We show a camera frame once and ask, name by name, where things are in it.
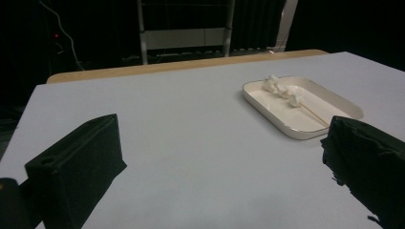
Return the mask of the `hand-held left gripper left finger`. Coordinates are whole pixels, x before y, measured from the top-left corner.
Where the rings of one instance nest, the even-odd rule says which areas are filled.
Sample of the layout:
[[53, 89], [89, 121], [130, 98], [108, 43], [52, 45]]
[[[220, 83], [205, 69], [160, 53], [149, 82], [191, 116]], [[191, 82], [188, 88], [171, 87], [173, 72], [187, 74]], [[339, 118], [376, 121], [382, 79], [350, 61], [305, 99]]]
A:
[[83, 123], [25, 168], [46, 229], [81, 229], [126, 168], [117, 115]]

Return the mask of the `grey metal stand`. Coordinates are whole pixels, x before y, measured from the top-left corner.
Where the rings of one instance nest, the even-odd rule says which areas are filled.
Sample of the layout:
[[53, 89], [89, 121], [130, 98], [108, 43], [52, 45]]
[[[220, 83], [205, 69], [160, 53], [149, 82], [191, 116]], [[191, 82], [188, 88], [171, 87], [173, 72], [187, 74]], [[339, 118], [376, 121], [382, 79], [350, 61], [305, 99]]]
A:
[[147, 31], [144, 27], [143, 10], [145, 3], [137, 0], [139, 19], [139, 45], [143, 65], [148, 64], [148, 50], [166, 50], [192, 47], [223, 47], [224, 57], [229, 57], [233, 17], [236, 0], [226, 0], [226, 22], [222, 28], [158, 30]]

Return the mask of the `white rectangular tray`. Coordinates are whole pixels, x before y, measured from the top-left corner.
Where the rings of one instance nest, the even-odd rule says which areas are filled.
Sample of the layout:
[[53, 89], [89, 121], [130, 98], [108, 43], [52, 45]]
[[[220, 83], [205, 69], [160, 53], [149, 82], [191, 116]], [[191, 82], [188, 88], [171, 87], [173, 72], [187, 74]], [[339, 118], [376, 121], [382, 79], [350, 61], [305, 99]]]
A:
[[[294, 139], [310, 139], [329, 131], [329, 127], [303, 107], [294, 108], [281, 96], [266, 91], [264, 81], [245, 83], [245, 100], [283, 134]], [[329, 123], [334, 115], [353, 119], [364, 117], [359, 106], [305, 77], [284, 76], [280, 78], [280, 83], [286, 85], [291, 93], [301, 95], [303, 103]]]

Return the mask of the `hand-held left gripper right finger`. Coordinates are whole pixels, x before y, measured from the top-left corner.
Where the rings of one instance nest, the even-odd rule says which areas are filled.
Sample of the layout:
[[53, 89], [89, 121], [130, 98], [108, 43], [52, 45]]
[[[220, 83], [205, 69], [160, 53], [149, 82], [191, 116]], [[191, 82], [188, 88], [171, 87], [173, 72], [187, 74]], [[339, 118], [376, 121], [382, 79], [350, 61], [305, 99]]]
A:
[[383, 229], [405, 229], [405, 142], [365, 122], [334, 116], [323, 163]]

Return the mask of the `pale blue table mat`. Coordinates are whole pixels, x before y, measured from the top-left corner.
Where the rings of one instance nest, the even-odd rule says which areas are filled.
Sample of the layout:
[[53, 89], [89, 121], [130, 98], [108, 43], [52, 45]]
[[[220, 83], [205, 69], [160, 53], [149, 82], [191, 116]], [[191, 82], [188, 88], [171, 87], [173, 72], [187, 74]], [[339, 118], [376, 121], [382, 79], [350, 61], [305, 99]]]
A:
[[348, 53], [38, 86], [0, 161], [25, 166], [95, 117], [118, 117], [125, 170], [84, 229], [379, 229], [339, 186], [318, 139], [283, 135], [246, 82], [299, 75], [405, 141], [405, 72]]

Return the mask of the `thin wooden skewer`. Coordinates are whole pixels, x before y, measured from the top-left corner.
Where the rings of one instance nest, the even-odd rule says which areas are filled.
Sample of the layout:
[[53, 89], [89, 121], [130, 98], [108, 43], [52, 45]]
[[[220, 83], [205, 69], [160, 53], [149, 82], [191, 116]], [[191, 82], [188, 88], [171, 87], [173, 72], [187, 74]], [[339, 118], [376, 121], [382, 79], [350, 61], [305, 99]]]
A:
[[326, 120], [324, 120], [320, 115], [318, 115], [316, 112], [314, 112], [311, 108], [309, 108], [306, 104], [304, 103], [300, 103], [300, 106], [303, 107], [304, 109], [306, 109], [309, 113], [311, 113], [312, 115], [314, 115], [317, 119], [319, 119], [321, 121], [321, 123], [326, 126], [329, 127], [330, 124], [329, 122], [327, 122]]

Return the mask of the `wooden board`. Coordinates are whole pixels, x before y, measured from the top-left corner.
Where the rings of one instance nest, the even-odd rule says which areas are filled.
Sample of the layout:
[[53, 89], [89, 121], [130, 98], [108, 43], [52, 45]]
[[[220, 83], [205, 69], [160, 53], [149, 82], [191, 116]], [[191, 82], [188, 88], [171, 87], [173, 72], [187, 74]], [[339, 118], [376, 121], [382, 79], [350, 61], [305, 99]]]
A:
[[126, 75], [136, 75], [146, 73], [161, 73], [161, 72], [188, 70], [188, 69], [214, 67], [230, 64], [248, 63], [248, 62], [282, 60], [282, 59], [307, 57], [322, 54], [327, 54], [327, 52], [321, 50], [302, 50], [302, 51], [277, 52], [277, 53], [263, 52], [240, 56], [186, 60], [179, 62], [139, 65], [120, 68], [108, 68], [108, 69], [69, 72], [69, 73], [57, 73], [48, 78], [47, 84], [72, 82], [80, 80], [91, 80], [99, 78], [111, 78], [111, 77], [120, 77]]

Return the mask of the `white metal post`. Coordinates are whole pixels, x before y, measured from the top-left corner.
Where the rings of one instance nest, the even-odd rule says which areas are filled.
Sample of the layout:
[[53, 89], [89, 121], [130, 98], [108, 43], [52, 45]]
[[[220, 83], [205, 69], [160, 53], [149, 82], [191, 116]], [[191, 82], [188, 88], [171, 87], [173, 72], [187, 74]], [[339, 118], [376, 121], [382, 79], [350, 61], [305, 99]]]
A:
[[292, 26], [293, 18], [299, 0], [286, 0], [285, 6], [282, 11], [280, 27], [277, 34], [274, 50], [276, 52], [283, 52], [287, 46], [289, 31]]

